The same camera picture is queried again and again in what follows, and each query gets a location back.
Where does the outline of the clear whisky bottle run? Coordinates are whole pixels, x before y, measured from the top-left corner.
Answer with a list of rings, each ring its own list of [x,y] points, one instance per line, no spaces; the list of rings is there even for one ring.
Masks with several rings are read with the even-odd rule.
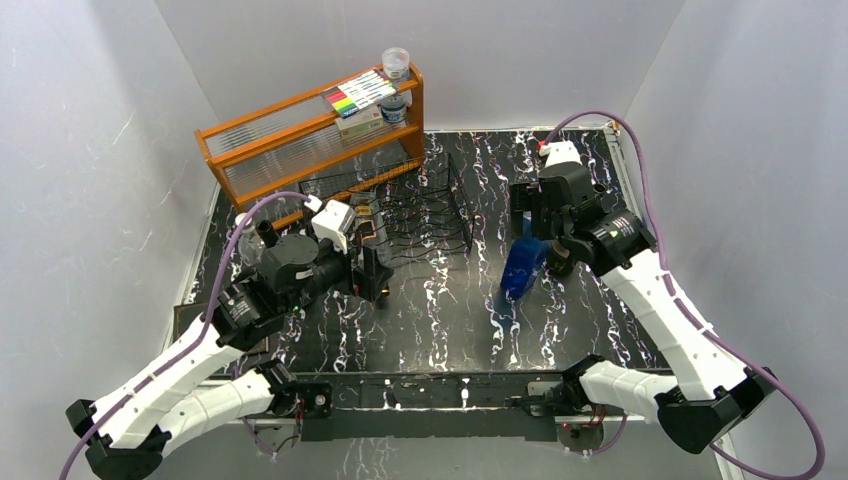
[[[355,226],[359,233],[360,244],[362,234],[384,231],[388,237],[383,211],[375,192],[354,192],[350,197],[350,205],[357,216]]]

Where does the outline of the blue glass bottle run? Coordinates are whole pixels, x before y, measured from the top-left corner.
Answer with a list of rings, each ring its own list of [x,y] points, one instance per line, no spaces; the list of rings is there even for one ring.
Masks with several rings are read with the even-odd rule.
[[[543,269],[550,242],[533,236],[528,215],[522,218],[519,235],[513,238],[500,280],[501,289],[513,299],[522,298]]]

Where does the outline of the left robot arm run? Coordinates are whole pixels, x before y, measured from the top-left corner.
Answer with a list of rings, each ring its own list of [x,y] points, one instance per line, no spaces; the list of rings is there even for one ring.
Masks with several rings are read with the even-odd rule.
[[[391,257],[370,245],[338,250],[329,239],[286,234],[199,315],[184,335],[125,385],[66,410],[92,473],[145,479],[178,448],[250,415],[326,417],[331,388],[300,381],[280,360],[212,389],[201,383],[279,332],[287,316],[330,290],[375,302],[386,296]]]

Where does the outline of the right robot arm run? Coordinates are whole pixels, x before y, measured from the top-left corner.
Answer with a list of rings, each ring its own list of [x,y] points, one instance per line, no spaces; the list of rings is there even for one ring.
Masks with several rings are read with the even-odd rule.
[[[533,237],[586,264],[630,309],[671,371],[658,375],[588,355],[562,372],[532,414],[590,413],[611,405],[658,423],[682,450],[698,454],[749,417],[774,392],[756,372],[708,339],[682,312],[682,298],[660,265],[657,242],[627,207],[614,206],[588,169],[565,162],[545,167],[534,182],[509,190],[513,231],[529,225]]]

